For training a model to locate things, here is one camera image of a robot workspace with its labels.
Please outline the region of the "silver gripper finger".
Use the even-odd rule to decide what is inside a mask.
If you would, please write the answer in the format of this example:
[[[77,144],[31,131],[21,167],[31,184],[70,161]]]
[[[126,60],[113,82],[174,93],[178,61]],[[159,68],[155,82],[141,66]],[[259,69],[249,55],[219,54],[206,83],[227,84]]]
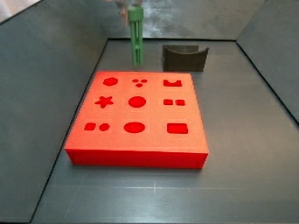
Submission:
[[[143,0],[135,0],[134,6],[142,7]]]
[[[129,25],[127,0],[117,0],[117,7],[119,8],[119,15],[125,19],[125,24]]]

